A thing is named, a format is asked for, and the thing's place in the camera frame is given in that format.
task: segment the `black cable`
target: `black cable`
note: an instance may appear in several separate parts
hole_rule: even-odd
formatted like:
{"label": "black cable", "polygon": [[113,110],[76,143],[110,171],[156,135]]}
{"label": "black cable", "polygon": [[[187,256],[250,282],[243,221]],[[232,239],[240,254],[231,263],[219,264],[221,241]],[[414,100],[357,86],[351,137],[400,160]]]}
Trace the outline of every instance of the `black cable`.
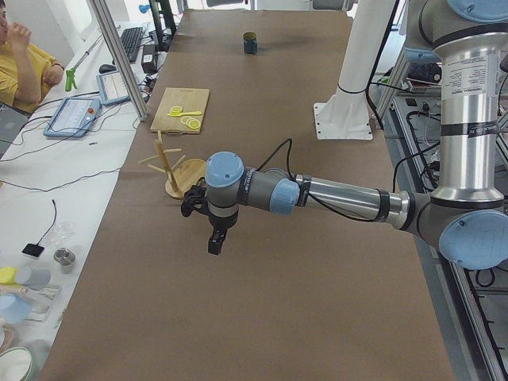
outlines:
{"label": "black cable", "polygon": [[416,91],[402,89],[401,87],[392,86],[392,85],[389,85],[387,83],[382,83],[382,82],[370,83],[369,86],[370,85],[390,87],[391,89],[396,89],[396,90],[404,91],[405,93],[409,93],[409,94],[420,94],[420,93],[417,93]]}
{"label": "black cable", "polygon": [[378,121],[379,123],[379,127],[381,128],[381,130],[384,131],[384,125],[383,125],[383,122],[381,121],[381,117],[379,116],[378,112],[377,112],[377,107],[376,105],[374,104],[374,102],[371,100],[371,96],[370,94],[368,93],[368,90],[369,90],[369,87],[372,85],[372,82],[373,82],[373,79],[374,79],[374,75],[375,75],[375,70],[377,69],[378,67],[378,64],[379,64],[379,60],[381,60],[381,55],[383,54],[383,50],[384,50],[384,47],[385,45],[387,44],[387,41],[388,41],[388,37],[390,37],[390,33],[391,33],[391,26],[393,25],[394,23],[394,19],[395,19],[395,15],[397,14],[397,9],[398,9],[398,4],[400,3],[399,0],[396,0],[395,1],[395,4],[394,4],[394,8],[391,10],[391,15],[390,15],[390,19],[387,23],[387,27],[385,28],[384,30],[384,34],[383,34],[383,39],[381,40],[381,45],[379,46],[379,50],[378,50],[378,54],[375,58],[375,61],[374,61],[374,65],[372,66],[372,70],[371,70],[371,75],[369,76],[369,79],[368,79],[368,82],[367,82],[367,88],[365,89],[365,94],[366,94],[366,98],[367,98],[367,103],[369,104],[369,106],[371,107],[372,109],[372,112],[374,113],[375,115],[375,119]]}
{"label": "black cable", "polygon": [[51,202],[53,203],[53,208],[55,208],[55,216],[53,217],[53,222],[51,223],[51,226],[49,226],[48,230],[46,230],[46,233],[44,233],[44,235],[39,239],[39,242],[37,242],[37,245],[40,244],[40,242],[43,240],[44,237],[46,237],[46,234],[49,233],[49,230],[52,229],[53,226],[55,226],[55,222],[56,222],[56,202],[55,200],[51,200]]}
{"label": "black cable", "polygon": [[[256,169],[256,171],[261,171],[264,168],[264,166],[268,164],[268,162],[273,158],[273,156],[275,156],[277,154],[277,152],[280,151],[280,149],[286,143],[289,143],[289,147],[287,149],[287,155],[286,155],[286,161],[288,161],[289,155],[291,153],[291,147],[293,146],[293,139],[291,139],[291,138],[288,138],[288,139],[284,140],[281,144],[279,144],[279,147],[277,147],[275,149],[275,151],[271,153],[271,155]],[[294,181],[293,175],[291,173],[289,173],[289,176],[291,177],[291,180]]]}
{"label": "black cable", "polygon": [[395,14],[397,13],[398,4],[399,4],[399,0],[397,0],[395,2],[394,8],[391,11],[390,20],[388,21],[387,27],[385,28],[385,31],[383,34],[383,39],[381,40],[381,45],[379,46],[378,54],[374,60],[374,65],[372,66],[371,74],[369,75],[369,79],[367,81],[367,86],[363,90],[346,90],[337,82],[337,87],[347,94],[360,94],[360,93],[365,92],[365,98],[367,99],[367,104],[372,109],[372,112],[374,113],[375,119],[377,120],[381,130],[384,130],[383,121],[381,120],[381,117],[379,116],[378,112],[376,111],[377,107],[374,104],[374,102],[372,101],[371,95],[368,93],[368,89],[373,84],[372,79],[374,78],[374,75],[375,75],[375,69],[378,67],[379,60],[381,59],[381,55],[383,54],[383,49],[384,49],[385,45],[387,44],[388,37],[390,36],[391,26],[393,25],[393,22],[395,19]]}
{"label": "black cable", "polygon": [[134,118],[134,120],[133,120],[133,123],[131,124],[131,126],[133,127],[133,129],[135,129],[136,131],[137,131],[137,127],[134,125],[134,123],[136,123],[136,121],[138,121],[138,120],[139,120],[139,117],[138,117],[138,116],[136,116],[136,117]]}
{"label": "black cable", "polygon": [[[96,117],[94,120],[90,120],[90,121],[88,121],[85,125],[87,125],[88,123],[93,123],[93,122],[97,121],[100,117],[103,117],[104,115],[106,115],[107,113],[109,113],[111,110],[114,110],[115,108],[116,108],[116,107],[112,107],[112,108],[110,108],[110,109],[106,110],[104,113],[102,113],[101,115],[99,115],[98,117]],[[77,131],[76,131],[73,135],[71,135],[71,136],[69,136],[69,137],[65,137],[65,138],[63,138],[63,139],[60,139],[60,140],[56,141],[55,143],[52,143],[52,144],[50,144],[50,145],[46,145],[46,146],[44,146],[44,147],[42,147],[42,148],[39,148],[39,149],[36,149],[36,150],[34,150],[34,151],[24,152],[24,153],[22,153],[22,154],[20,154],[20,155],[18,155],[18,156],[15,156],[15,157],[10,158],[10,159],[2,159],[2,160],[0,160],[0,163],[7,163],[7,162],[9,162],[9,161],[14,161],[14,160],[19,159],[20,157],[23,157],[23,156],[26,156],[26,155],[29,155],[29,154],[32,154],[32,153],[37,153],[37,152],[40,152],[40,151],[45,150],[46,148],[50,148],[50,147],[52,147],[52,146],[54,146],[54,145],[60,144],[60,143],[62,143],[63,141],[69,140],[69,139],[71,139],[72,137],[74,137],[74,135],[75,135],[76,133],[78,133],[80,130],[81,130],[81,129],[78,129],[78,130],[77,130]]]}
{"label": "black cable", "polygon": [[115,109],[116,109],[116,111],[115,111],[115,113],[114,113],[114,114],[108,115],[107,117],[105,117],[104,119],[102,119],[102,120],[101,120],[101,124],[100,124],[100,126],[98,127],[98,129],[89,129],[89,131],[90,131],[91,133],[98,133],[99,131],[101,131],[101,130],[102,130],[102,127],[104,126],[104,122],[105,122],[108,118],[110,118],[110,117],[114,117],[116,114],[118,114],[118,113],[120,112],[120,109],[121,109],[121,107],[123,106],[123,104],[124,104],[124,103],[126,103],[126,102],[128,102],[128,101],[129,101],[129,100],[127,100],[127,99],[126,99],[126,100],[124,100],[124,101],[121,101],[121,102],[120,102],[120,103],[118,103],[117,105],[114,105],[114,107],[112,107],[111,109],[108,109],[108,111],[110,111],[110,110],[115,110]]}
{"label": "black cable", "polygon": [[[46,116],[46,117],[35,117],[34,119],[30,119],[29,121],[25,122],[21,128],[20,128],[20,131],[23,130],[24,127],[26,127],[29,123],[33,122],[33,121],[36,121],[37,119],[49,119],[51,117],[49,116]],[[47,122],[42,122],[42,123],[39,123],[38,125],[36,125],[35,127],[33,127],[32,129],[26,129],[25,131],[22,131],[21,132],[21,143],[14,143],[13,141],[8,141],[8,140],[2,140],[0,139],[1,142],[4,142],[4,143],[7,143],[7,144],[11,144],[11,145],[23,145],[23,143],[25,142],[25,138],[23,137],[23,135],[25,133],[29,133],[30,131],[33,131],[34,129],[37,129],[40,125],[43,125],[44,123],[47,123]]]}
{"label": "black cable", "polygon": [[[430,116],[428,113],[423,113],[421,111],[411,111],[411,112],[409,112],[406,115],[406,121],[407,121],[407,124],[410,127],[411,135],[413,136],[414,143],[417,145],[418,155],[421,157],[422,163],[425,165],[425,167],[427,167],[427,160],[425,159],[425,157],[423,155],[423,152],[420,149],[420,144],[418,143],[418,139],[417,139],[417,136],[416,136],[416,131],[415,131],[414,127],[413,127],[413,124],[411,123],[411,117],[413,115],[425,116],[425,117],[428,117],[428,118],[433,119],[435,121],[440,121],[440,120],[435,118],[435,117]],[[426,171],[427,171],[427,174],[428,174],[430,182],[432,183],[433,187],[436,188],[437,187],[437,183],[436,183],[436,181],[433,180],[432,174],[429,173],[429,169],[426,169]]]}
{"label": "black cable", "polygon": [[395,184],[397,183],[397,170],[398,170],[398,167],[400,166],[400,164],[404,163],[404,161],[406,161],[406,160],[408,160],[408,159],[413,159],[414,157],[419,156],[419,155],[421,155],[422,153],[428,152],[428,151],[430,151],[431,149],[435,149],[435,147],[437,147],[439,144],[441,144],[441,142],[440,142],[440,141],[438,141],[436,144],[433,144],[433,145],[431,145],[430,147],[428,147],[428,148],[426,148],[426,149],[424,149],[424,150],[422,150],[422,151],[420,151],[420,152],[416,152],[416,153],[414,153],[413,155],[406,156],[405,158],[400,159],[400,160],[396,163],[395,168],[394,168],[394,177],[393,177],[393,179],[392,179],[392,183],[391,183],[391,185],[392,185],[392,192],[393,192],[393,193],[395,193]]}
{"label": "black cable", "polygon": [[429,181],[430,181],[430,182],[435,181],[435,179],[434,179],[434,178],[433,178],[433,179],[431,179],[431,178],[429,177],[429,173],[427,172],[428,168],[429,168],[429,166],[428,166],[428,165],[427,165],[427,166],[425,166],[425,167],[423,168],[423,171],[421,171],[421,172],[420,172],[420,176],[419,176],[419,177],[420,177],[420,180],[421,180],[421,185],[423,186],[423,189],[425,189],[426,191],[432,192],[432,191],[433,191],[433,189],[426,187],[426,186],[425,186],[425,184],[423,183],[423,176],[424,176],[424,175],[426,175],[427,179],[429,179]]}
{"label": "black cable", "polygon": [[[485,332],[487,334],[487,337],[491,343],[492,348],[494,349],[494,354],[496,360],[502,364],[503,359],[501,357],[500,351],[499,351],[499,345],[496,343],[496,340],[494,339],[494,335],[491,331],[491,321],[487,319],[487,316],[485,315],[485,312],[483,311],[482,303],[480,302],[480,296],[478,296],[478,292],[475,289],[475,286],[473,284],[473,281],[471,279],[470,271],[464,269],[464,273],[466,274],[466,281],[468,282],[469,289],[471,290],[471,294],[473,298],[475,299],[476,307],[478,308],[479,316],[482,319],[483,326],[485,327]],[[504,367],[501,368],[501,371],[504,375],[505,379],[508,379],[508,373],[506,373],[506,369]]]}
{"label": "black cable", "polygon": [[508,75],[504,78],[504,80],[501,83],[501,86],[499,87],[499,95],[498,95],[498,116],[501,116],[501,93],[502,88],[505,86],[506,79],[508,79]]}
{"label": "black cable", "polygon": [[476,271],[476,274],[475,274],[475,281],[476,283],[478,283],[478,285],[480,287],[483,287],[483,288],[488,288],[490,286],[492,286],[494,283],[495,283],[495,274],[494,274],[494,270],[492,270],[491,268],[488,269],[489,273],[491,274],[491,280],[488,282],[488,283],[481,283],[479,281],[479,274],[482,272],[483,270],[478,270]]}
{"label": "black cable", "polygon": [[118,167],[116,169],[112,169],[111,171],[100,171],[100,172],[94,173],[93,175],[84,175],[84,176],[79,177],[76,180],[72,180],[72,181],[69,181],[68,183],[65,183],[65,184],[62,184],[62,185],[58,185],[56,187],[51,187],[51,188],[48,188],[48,189],[35,188],[35,187],[34,188],[32,188],[32,187],[25,187],[24,185],[10,183],[10,182],[2,180],[2,179],[0,179],[0,183],[4,183],[4,184],[10,185],[12,187],[16,187],[16,188],[26,189],[27,191],[31,190],[31,191],[37,191],[37,192],[47,193],[47,192],[54,191],[55,189],[66,187],[67,185],[71,185],[71,184],[77,183],[77,182],[82,181],[82,180],[91,179],[92,177],[95,177],[95,176],[99,176],[99,175],[104,175],[106,173],[113,173],[113,172],[120,171],[120,168],[121,167]]}
{"label": "black cable", "polygon": [[[77,94],[77,95],[72,95],[72,96],[73,96],[73,97],[83,97],[83,96],[85,96],[85,95],[92,95],[92,94],[99,94],[99,92],[98,92],[98,91],[91,91],[90,93],[83,93],[83,94]],[[45,102],[45,103],[41,103],[41,104],[39,105],[39,107],[46,106],[46,105],[48,105],[48,104],[50,104],[50,103],[59,102],[59,101],[63,101],[63,100],[64,100],[64,98],[54,99],[54,100],[52,100],[52,101],[48,101],[48,102]]]}
{"label": "black cable", "polygon": [[[288,139],[284,140],[281,144],[279,144],[279,147],[277,147],[275,149],[275,151],[256,170],[260,171],[261,169],[263,169],[264,166],[271,160],[271,158],[273,158],[273,156],[275,156],[275,154],[287,143],[289,143],[289,145],[287,147],[287,153],[286,153],[287,175],[288,175],[288,177],[290,178],[291,181],[293,181],[294,183],[296,183],[298,185],[298,188],[300,188],[300,192],[301,192],[302,191],[302,187],[296,181],[296,178],[294,177],[293,172],[291,171],[291,168],[290,168],[291,148],[293,147],[293,140],[291,138],[288,138]],[[336,209],[333,206],[331,206],[331,205],[327,204],[326,202],[322,201],[321,199],[319,199],[318,197],[314,196],[310,192],[308,193],[308,196],[310,198],[312,198],[315,202],[317,202],[319,205],[321,205],[324,208],[326,208],[327,210],[329,210],[331,212],[334,212],[335,214],[339,214],[340,216],[345,217],[345,218],[347,218],[349,220],[360,221],[360,222],[374,222],[374,220],[371,220],[369,218],[357,218],[357,217],[352,217],[352,216],[349,216],[349,215],[347,215],[345,213],[342,213],[338,209]]]}

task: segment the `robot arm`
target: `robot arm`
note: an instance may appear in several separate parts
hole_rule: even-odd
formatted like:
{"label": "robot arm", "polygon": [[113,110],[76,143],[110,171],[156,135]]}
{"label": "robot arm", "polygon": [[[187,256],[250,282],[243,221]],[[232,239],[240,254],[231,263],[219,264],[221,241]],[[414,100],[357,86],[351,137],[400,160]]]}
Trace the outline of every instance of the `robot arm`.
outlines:
{"label": "robot arm", "polygon": [[411,0],[409,12],[407,44],[413,52],[432,48],[443,63],[439,187],[431,194],[393,194],[259,172],[231,152],[219,152],[208,161],[207,187],[193,187],[182,205],[186,217],[193,210],[209,217],[209,252],[221,251],[238,205],[280,214],[317,206],[390,223],[466,268],[489,268],[508,258],[504,196],[494,187],[496,83],[499,52],[508,42],[508,0]]}

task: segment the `computer mouse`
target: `computer mouse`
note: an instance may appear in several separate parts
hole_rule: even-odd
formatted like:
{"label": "computer mouse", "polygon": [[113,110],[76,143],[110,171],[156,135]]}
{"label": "computer mouse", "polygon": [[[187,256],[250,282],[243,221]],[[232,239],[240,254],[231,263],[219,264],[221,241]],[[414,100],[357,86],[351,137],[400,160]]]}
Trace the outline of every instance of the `computer mouse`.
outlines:
{"label": "computer mouse", "polygon": [[110,71],[115,71],[117,70],[117,67],[114,66],[114,65],[110,65],[108,63],[104,63],[103,65],[101,65],[101,67],[98,69],[98,72],[101,73],[101,74],[104,74],[104,73],[109,73]]}

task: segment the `blue joint cap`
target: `blue joint cap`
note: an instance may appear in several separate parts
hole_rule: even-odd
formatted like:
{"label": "blue joint cap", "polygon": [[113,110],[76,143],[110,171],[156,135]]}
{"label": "blue joint cap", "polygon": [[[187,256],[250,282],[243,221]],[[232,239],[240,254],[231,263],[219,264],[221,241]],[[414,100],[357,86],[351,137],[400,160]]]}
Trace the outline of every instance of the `blue joint cap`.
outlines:
{"label": "blue joint cap", "polygon": [[448,5],[469,21],[489,24],[508,20],[508,0],[448,0]]}
{"label": "blue joint cap", "polygon": [[407,62],[416,64],[434,64],[441,61],[432,50],[425,49],[404,48],[404,56]]}
{"label": "blue joint cap", "polygon": [[275,214],[289,215],[298,201],[300,188],[289,179],[281,179],[271,193],[270,211]]}
{"label": "blue joint cap", "polygon": [[244,164],[232,152],[214,153],[206,162],[205,181],[214,188],[233,185],[244,174]]}
{"label": "blue joint cap", "polygon": [[508,216],[497,210],[476,210],[458,217],[439,239],[441,254],[469,270],[497,266],[508,258]]}

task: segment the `tablet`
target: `tablet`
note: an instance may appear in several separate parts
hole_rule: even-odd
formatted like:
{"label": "tablet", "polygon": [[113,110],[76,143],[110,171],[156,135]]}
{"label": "tablet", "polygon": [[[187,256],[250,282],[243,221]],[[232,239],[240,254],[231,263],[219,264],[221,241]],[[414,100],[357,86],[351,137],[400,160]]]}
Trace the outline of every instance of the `tablet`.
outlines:
{"label": "tablet", "polygon": [[119,71],[97,75],[98,92],[104,106],[114,105],[129,99],[129,93]]}
{"label": "tablet", "polygon": [[82,137],[101,109],[97,98],[64,98],[43,134],[46,137]]}

